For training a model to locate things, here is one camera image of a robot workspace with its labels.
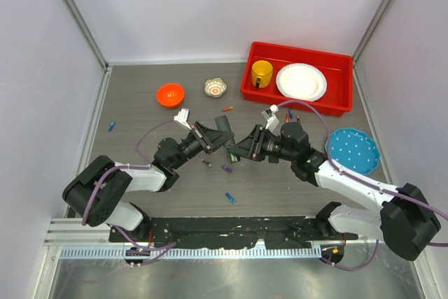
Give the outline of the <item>purple battery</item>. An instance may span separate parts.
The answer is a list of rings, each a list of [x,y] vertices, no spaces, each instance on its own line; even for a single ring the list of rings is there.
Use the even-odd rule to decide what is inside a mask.
[[[221,165],[221,169],[225,170],[226,172],[232,173],[233,170],[225,165]]]

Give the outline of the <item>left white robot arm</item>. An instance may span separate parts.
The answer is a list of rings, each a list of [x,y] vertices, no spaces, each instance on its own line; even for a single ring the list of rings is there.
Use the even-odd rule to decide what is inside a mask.
[[[62,192],[62,199],[82,217],[82,224],[107,224],[133,242],[142,242],[151,230],[151,220],[142,209],[122,201],[125,193],[161,193],[178,180],[176,170],[197,154],[211,154],[234,137],[229,127],[211,129],[196,122],[185,139],[164,138],[147,165],[115,162],[106,155],[95,158]]]

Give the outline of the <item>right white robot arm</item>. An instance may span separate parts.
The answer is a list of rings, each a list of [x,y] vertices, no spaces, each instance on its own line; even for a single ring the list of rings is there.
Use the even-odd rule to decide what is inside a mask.
[[[311,146],[299,123],[286,123],[278,135],[256,125],[251,133],[229,149],[231,154],[262,162],[290,162],[301,181],[339,193],[363,206],[352,209],[334,203],[323,209],[316,222],[324,239],[353,233],[384,242],[396,255],[409,261],[433,245],[441,224],[421,190],[410,183],[402,187],[375,181],[355,173]]]

